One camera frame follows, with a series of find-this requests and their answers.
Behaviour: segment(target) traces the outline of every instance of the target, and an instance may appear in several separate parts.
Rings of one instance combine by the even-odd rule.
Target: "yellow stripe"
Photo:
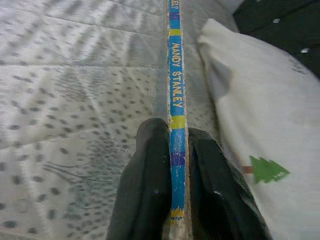
[[[171,29],[170,30],[170,36],[181,36],[180,29]]]
[[[172,116],[171,129],[183,129],[186,126],[185,116]]]

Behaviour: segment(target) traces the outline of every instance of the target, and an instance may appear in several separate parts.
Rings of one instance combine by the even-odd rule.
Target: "bed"
[[[217,135],[196,39],[238,1],[183,1],[188,126]],[[103,240],[139,124],[166,118],[166,1],[0,0],[0,239]]]

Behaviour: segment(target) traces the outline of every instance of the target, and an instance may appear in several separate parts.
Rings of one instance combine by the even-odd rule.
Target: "mattress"
[[[189,127],[217,137],[196,38],[218,2],[182,3]],[[0,0],[0,239],[104,240],[139,124],[166,118],[166,2]]]

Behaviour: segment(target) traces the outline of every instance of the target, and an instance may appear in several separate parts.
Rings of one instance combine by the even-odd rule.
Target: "pillowcase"
[[[319,80],[288,53],[213,19],[198,43],[223,147],[273,238],[319,239]]]

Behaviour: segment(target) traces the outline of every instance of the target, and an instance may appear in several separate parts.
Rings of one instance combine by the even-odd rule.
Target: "spotted fabric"
[[[105,239],[138,126],[167,114],[165,5],[0,0],[0,239]],[[215,136],[198,6],[184,26],[188,124]]]

